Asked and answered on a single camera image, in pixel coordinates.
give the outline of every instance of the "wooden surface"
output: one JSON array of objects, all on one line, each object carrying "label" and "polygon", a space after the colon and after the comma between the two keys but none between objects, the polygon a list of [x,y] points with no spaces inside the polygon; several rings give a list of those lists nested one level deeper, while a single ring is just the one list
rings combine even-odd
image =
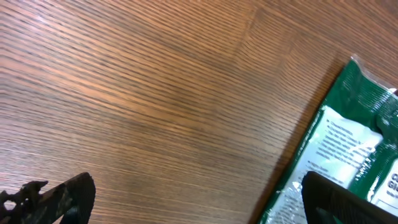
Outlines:
[{"label": "wooden surface", "polygon": [[0,188],[88,171],[91,223],[253,223],[352,53],[398,86],[397,9],[2,1]]}]

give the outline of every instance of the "green plastic packaging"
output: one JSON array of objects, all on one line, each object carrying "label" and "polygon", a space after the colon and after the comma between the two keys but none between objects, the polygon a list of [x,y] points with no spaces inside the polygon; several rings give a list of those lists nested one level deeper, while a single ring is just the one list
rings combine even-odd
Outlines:
[{"label": "green plastic packaging", "polygon": [[381,83],[351,58],[313,116],[259,224],[307,223],[301,181],[310,170],[372,201],[398,158],[396,89]]}]

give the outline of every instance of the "tabletop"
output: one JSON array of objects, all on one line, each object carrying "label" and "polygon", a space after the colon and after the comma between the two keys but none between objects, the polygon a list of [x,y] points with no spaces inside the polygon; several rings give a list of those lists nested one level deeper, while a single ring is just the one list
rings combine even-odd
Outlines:
[{"label": "tabletop", "polygon": [[255,223],[350,55],[398,86],[398,5],[4,1],[0,190],[89,172],[90,223]]}]

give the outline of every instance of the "brown wood grain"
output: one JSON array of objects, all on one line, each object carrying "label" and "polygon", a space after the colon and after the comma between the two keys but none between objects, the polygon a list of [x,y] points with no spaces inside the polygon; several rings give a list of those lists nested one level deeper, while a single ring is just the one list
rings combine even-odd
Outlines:
[{"label": "brown wood grain", "polygon": [[359,54],[398,86],[398,5],[4,1],[0,188],[89,172],[90,223],[254,223]]}]

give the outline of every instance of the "white label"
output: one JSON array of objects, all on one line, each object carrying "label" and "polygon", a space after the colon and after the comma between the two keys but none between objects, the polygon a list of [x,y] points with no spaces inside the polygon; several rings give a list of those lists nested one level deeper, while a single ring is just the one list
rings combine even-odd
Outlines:
[{"label": "white label", "polygon": [[398,159],[393,163],[390,172],[374,194],[371,203],[398,216]]},{"label": "white label", "polygon": [[381,134],[325,107],[313,136],[269,212],[266,223],[307,223],[301,196],[304,175],[312,170],[347,188],[381,140]]}]

